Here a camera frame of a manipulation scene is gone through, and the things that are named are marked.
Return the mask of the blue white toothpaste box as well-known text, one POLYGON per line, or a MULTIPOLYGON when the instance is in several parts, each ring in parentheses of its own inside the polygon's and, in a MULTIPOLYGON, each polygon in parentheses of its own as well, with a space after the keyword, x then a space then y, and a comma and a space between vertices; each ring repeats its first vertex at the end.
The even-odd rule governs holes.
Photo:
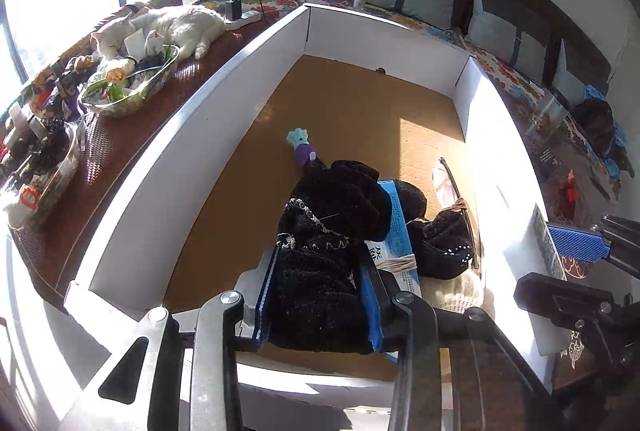
POLYGON ((416 268, 416 257, 411 247, 397 187, 392 180, 381 180, 378 185, 390 197, 392 205, 390 230, 383 241, 379 243, 367 241, 366 245, 373 263, 379 271, 392 274, 400 290, 408 291, 421 298, 422 291, 416 268))

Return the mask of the black fuzzy cloth item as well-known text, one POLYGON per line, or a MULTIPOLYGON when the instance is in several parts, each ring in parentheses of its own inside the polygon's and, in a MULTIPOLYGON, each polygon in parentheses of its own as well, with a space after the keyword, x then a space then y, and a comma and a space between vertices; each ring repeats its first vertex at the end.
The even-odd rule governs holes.
POLYGON ((358 281, 366 242, 382 241, 390 230, 392 205, 379 177, 362 162, 336 160, 294 186, 278 222, 269 303, 276 347, 372 352, 358 281))

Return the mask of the white knitted shell pouch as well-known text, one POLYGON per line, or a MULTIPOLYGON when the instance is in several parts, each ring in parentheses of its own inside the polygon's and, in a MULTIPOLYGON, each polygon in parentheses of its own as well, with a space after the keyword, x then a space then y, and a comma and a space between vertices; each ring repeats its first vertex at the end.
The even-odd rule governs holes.
POLYGON ((423 277, 420 280, 423 299, 435 309, 464 313, 470 307, 481 307, 485 289, 473 269, 467 269, 454 279, 423 277))

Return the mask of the black scrunchie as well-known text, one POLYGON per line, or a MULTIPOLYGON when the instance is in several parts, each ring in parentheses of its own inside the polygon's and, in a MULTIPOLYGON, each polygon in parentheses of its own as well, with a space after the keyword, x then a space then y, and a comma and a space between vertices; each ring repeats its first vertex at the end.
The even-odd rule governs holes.
POLYGON ((468 206, 460 198, 428 221, 427 199, 416 186, 394 180, 410 245, 421 277, 449 281, 465 272, 475 259, 474 237, 468 206))

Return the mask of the black rectangular box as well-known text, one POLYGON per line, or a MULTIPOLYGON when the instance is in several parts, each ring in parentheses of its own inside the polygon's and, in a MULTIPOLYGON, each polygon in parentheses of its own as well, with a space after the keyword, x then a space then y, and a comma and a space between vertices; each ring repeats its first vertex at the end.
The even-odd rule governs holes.
POLYGON ((544 169, 554 170, 562 165, 562 161, 549 148, 542 148, 535 152, 537 163, 544 169))

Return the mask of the white packet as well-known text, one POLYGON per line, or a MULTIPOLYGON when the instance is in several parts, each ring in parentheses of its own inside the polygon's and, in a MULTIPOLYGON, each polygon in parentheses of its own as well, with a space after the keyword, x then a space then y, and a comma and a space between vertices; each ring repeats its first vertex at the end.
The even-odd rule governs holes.
POLYGON ((461 195, 454 174, 452 174, 448 162, 440 157, 432 170, 432 183, 439 206, 444 210, 457 212, 468 211, 468 203, 461 195))

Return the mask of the purple octopus toy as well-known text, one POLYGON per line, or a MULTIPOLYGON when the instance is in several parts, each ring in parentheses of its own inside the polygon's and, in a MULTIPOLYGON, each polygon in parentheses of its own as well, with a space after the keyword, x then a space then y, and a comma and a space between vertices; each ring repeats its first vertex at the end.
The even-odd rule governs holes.
POLYGON ((300 173, 326 169, 326 164, 320 159, 317 149, 309 143, 308 131, 304 128, 289 131, 286 143, 293 148, 295 164, 300 173))

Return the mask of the black bag on sofa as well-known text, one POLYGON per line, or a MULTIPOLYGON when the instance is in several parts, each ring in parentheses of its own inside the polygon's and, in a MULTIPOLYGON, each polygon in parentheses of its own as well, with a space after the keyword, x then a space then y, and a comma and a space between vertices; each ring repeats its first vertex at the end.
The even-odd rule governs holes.
POLYGON ((573 109, 572 117, 593 151, 601 159, 606 159, 611 154, 616 139, 611 106, 605 100, 588 98, 573 109))

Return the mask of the clear plastic jar black lid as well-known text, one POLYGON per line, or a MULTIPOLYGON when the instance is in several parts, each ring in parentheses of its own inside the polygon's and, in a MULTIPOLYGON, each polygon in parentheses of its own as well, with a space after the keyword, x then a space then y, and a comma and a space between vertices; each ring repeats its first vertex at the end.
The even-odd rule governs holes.
POLYGON ((554 87, 548 88, 532 114, 526 135, 544 139, 550 137, 568 115, 565 106, 563 95, 554 87))

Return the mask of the large white cardboard box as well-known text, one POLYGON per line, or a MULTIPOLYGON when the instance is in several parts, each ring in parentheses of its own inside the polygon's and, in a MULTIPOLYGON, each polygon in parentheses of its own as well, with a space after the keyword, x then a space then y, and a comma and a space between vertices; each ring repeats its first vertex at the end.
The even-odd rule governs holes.
POLYGON ((65 297, 70 316, 107 350, 122 348, 165 302, 181 251, 212 192, 215 239, 188 280, 194 305, 229 290, 279 239, 321 249, 285 302, 340 308, 337 342, 307 317, 271 330, 295 363, 325 351, 335 370, 373 373, 357 259, 382 243, 394 216, 400 126, 426 124, 458 147, 448 164, 470 188, 480 229, 485 309, 549 383, 570 337, 518 307, 514 291, 542 273, 547 212, 523 139, 495 85, 460 47, 393 22, 303 5, 232 57, 168 120, 119 187, 65 297), (329 288, 329 296, 320 293, 329 288))

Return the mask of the blue cloth on sofa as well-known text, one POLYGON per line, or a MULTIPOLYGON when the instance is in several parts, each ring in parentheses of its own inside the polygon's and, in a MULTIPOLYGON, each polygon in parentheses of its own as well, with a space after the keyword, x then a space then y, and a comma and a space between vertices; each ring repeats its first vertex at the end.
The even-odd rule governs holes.
POLYGON ((634 178, 636 173, 627 154, 626 134, 614 119, 605 96, 594 86, 586 85, 575 113, 577 123, 612 180, 618 180, 622 172, 634 178))

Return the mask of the grey pillow far right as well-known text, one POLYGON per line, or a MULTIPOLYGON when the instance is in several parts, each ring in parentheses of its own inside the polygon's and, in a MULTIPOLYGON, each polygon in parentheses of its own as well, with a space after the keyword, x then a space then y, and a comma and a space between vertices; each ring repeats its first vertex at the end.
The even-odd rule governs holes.
POLYGON ((562 96, 568 110, 584 101, 586 86, 593 81, 589 60, 572 44, 562 40, 552 88, 562 96))

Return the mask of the glass bowl with items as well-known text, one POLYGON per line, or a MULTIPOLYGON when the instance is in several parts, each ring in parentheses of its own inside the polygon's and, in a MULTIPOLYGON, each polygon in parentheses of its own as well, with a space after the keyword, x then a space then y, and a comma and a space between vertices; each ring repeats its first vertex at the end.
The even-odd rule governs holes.
POLYGON ((163 50, 137 64, 125 78, 118 79, 129 66, 117 64, 95 73, 79 94, 82 108, 97 116, 122 117, 141 109, 145 102, 160 91, 175 73, 179 47, 163 46, 163 50))

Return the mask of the white power strip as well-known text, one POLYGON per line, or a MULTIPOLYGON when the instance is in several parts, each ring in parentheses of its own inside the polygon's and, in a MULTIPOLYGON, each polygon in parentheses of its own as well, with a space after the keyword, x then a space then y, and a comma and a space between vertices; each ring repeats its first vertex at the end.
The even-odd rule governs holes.
POLYGON ((262 13, 258 10, 248 10, 242 13, 239 19, 226 19, 224 24, 227 31, 235 31, 239 28, 245 27, 248 24, 254 24, 262 20, 262 13))

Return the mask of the black charger plug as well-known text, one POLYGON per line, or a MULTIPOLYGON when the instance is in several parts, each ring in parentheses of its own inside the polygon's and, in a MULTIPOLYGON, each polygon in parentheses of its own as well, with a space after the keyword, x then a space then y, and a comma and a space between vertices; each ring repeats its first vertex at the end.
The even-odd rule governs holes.
MULTIPOLYGON (((259 15, 262 19, 266 18, 264 4, 262 0, 258 0, 259 3, 259 15)), ((242 0, 228 0, 224 3, 224 13, 226 18, 230 21, 238 21, 242 18, 242 0)))

